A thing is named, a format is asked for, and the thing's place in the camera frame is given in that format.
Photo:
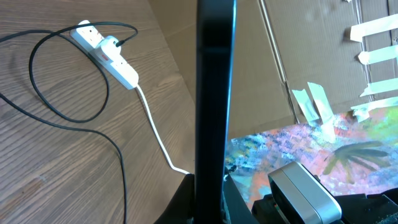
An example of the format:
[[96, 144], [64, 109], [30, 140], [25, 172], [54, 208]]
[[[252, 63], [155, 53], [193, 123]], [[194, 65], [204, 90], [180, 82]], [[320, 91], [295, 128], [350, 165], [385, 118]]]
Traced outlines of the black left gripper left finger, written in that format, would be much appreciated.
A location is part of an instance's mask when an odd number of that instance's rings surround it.
[[195, 176], [187, 174], [155, 224], [191, 224], [195, 211]]

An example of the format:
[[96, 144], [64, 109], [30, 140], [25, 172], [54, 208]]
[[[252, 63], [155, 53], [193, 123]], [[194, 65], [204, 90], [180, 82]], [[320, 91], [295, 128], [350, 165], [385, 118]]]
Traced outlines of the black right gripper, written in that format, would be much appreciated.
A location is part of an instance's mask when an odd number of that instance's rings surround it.
[[[340, 195], [335, 200], [342, 214], [334, 223], [397, 223], [396, 188], [379, 194]], [[251, 212], [259, 223], [310, 223], [300, 216], [280, 190], [256, 200]]]

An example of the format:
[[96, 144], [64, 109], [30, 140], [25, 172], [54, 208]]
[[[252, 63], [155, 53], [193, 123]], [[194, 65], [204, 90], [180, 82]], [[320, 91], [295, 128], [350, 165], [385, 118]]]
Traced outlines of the blue Galaxy S24+ smartphone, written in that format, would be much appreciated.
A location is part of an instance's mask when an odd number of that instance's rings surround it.
[[197, 2], [195, 223], [223, 222], [235, 0]]

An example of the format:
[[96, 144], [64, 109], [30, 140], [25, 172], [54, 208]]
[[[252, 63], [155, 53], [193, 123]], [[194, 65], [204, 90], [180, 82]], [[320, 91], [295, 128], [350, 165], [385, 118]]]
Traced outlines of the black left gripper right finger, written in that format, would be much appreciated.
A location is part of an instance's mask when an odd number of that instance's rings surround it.
[[227, 223], [258, 224], [245, 204], [231, 176], [225, 175], [223, 182], [224, 201], [227, 213]]

